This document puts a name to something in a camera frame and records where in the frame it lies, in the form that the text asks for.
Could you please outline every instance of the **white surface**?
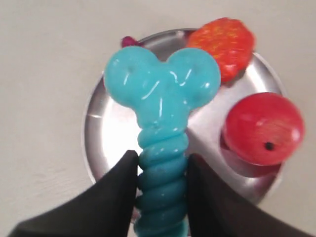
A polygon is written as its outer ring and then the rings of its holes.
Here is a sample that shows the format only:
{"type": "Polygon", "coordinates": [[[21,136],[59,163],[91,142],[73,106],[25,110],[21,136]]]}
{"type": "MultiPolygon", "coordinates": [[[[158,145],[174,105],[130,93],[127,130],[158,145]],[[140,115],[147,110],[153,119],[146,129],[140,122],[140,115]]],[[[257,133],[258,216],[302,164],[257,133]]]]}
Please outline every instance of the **white surface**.
{"type": "Polygon", "coordinates": [[[121,37],[222,16],[256,34],[306,119],[306,142],[260,206],[316,235],[315,9],[314,0],[0,0],[0,236],[91,185],[82,113],[121,37]]]}

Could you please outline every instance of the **black dot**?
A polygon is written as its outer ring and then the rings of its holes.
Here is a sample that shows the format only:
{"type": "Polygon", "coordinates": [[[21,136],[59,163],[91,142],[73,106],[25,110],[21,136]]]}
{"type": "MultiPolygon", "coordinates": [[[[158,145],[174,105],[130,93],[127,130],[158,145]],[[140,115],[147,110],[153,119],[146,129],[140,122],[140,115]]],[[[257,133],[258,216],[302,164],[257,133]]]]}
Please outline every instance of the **black dot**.
{"type": "Polygon", "coordinates": [[[275,145],[272,142],[266,142],[265,149],[268,151],[273,151],[275,149],[275,145]]]}

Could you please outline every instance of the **twisted candy stick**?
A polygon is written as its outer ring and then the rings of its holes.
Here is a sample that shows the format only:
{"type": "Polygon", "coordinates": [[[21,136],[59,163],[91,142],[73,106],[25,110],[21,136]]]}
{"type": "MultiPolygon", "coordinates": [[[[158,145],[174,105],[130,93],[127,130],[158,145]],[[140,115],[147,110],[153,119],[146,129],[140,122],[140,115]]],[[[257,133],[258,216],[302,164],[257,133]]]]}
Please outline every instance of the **twisted candy stick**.
{"type": "Polygon", "coordinates": [[[188,146],[185,129],[189,112],[213,99],[220,86],[215,60],[205,51],[185,48],[160,62],[149,50],[126,47],[108,62],[105,86],[119,104],[134,110],[142,129],[143,149],[136,207],[141,218],[134,229],[139,237],[184,237],[188,146]]]}

